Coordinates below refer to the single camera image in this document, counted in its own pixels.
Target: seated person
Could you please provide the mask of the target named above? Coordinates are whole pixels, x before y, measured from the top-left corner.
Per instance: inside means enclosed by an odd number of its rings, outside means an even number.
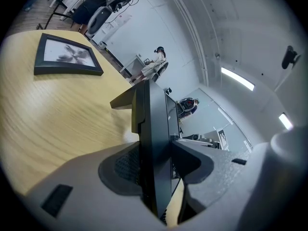
[[[166,61],[166,53],[163,47],[158,47],[155,50],[157,53],[155,60],[152,60],[147,63],[147,66],[144,67],[138,74],[132,76],[130,83],[137,84],[142,81],[144,78],[151,79],[155,73],[162,67],[162,64]]]
[[[198,99],[185,98],[179,101],[179,103],[184,110],[184,112],[179,116],[179,118],[182,119],[195,113],[200,102]]]
[[[98,8],[106,6],[106,0],[85,0],[73,14],[74,24],[71,31],[78,32],[80,27],[80,33],[85,34],[88,29],[88,23]]]

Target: black picture frame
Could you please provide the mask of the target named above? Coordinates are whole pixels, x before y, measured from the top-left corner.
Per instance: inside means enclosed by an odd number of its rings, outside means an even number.
[[[95,67],[58,61],[44,61],[45,47],[48,39],[88,50]],[[71,41],[69,39],[42,33],[34,63],[34,75],[47,74],[80,74],[101,76],[103,74],[103,70],[98,63],[91,47]]]

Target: light wood table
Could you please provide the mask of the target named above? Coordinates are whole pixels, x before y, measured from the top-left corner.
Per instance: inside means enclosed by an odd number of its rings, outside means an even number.
[[[104,74],[34,76],[43,32],[92,47]],[[25,194],[76,156],[137,141],[131,111],[109,104],[130,87],[80,33],[39,30],[7,37],[0,52],[0,156],[13,188]]]

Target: picture frame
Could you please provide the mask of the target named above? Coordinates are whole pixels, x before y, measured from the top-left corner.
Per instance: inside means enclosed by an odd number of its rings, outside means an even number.
[[[34,63],[34,75],[47,74],[101,76],[103,70],[91,47],[42,33]]]

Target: ceiling light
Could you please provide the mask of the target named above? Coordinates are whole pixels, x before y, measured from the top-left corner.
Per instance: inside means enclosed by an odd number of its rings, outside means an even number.
[[[223,67],[221,68],[221,72],[223,74],[228,75],[231,78],[237,80],[238,82],[240,82],[241,84],[246,86],[248,89],[254,90],[255,85],[253,83],[249,82],[248,80],[244,79],[243,77],[240,77],[239,75],[235,74],[234,72],[231,72],[228,69],[225,69]]]
[[[291,130],[293,128],[292,123],[289,121],[288,117],[285,115],[285,113],[282,113],[282,115],[279,117],[281,122],[284,124],[285,128],[288,130]]]

